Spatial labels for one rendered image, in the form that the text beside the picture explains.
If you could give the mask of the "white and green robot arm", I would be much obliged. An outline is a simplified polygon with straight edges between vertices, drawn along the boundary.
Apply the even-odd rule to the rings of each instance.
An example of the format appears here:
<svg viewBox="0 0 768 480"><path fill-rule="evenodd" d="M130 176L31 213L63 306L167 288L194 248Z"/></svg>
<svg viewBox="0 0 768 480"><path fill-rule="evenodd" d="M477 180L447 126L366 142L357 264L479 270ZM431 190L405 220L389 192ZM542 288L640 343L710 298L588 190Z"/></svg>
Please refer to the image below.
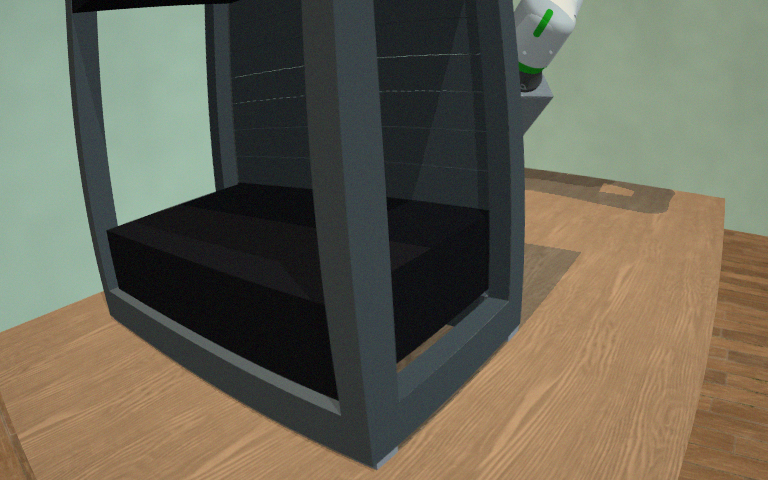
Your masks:
<svg viewBox="0 0 768 480"><path fill-rule="evenodd" d="M574 30L582 3L583 0L520 1L514 19L521 92L534 91L540 85L542 70Z"/></svg>

